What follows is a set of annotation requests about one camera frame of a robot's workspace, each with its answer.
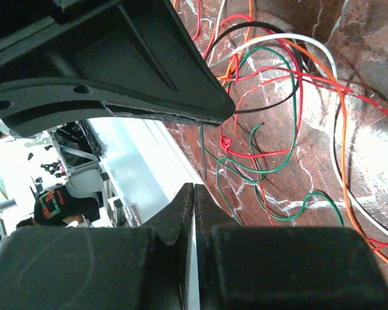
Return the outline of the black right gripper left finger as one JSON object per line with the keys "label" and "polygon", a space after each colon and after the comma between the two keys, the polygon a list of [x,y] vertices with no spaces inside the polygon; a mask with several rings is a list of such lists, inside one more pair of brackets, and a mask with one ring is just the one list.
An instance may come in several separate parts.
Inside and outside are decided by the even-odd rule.
{"label": "black right gripper left finger", "polygon": [[193,185],[137,228],[31,227],[0,243],[0,309],[186,309]]}

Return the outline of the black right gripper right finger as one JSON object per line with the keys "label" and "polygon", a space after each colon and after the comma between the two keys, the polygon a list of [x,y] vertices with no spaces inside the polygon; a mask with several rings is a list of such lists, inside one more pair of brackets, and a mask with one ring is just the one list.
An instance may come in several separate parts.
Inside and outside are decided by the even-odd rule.
{"label": "black right gripper right finger", "polygon": [[342,227],[245,227],[196,185],[201,309],[388,309],[365,240]]}

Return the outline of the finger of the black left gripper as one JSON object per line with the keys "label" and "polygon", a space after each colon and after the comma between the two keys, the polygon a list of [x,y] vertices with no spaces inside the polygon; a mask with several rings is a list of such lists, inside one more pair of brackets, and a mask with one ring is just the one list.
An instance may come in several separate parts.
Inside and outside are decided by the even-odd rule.
{"label": "finger of the black left gripper", "polygon": [[218,126],[234,112],[169,1],[0,1],[0,120]]}

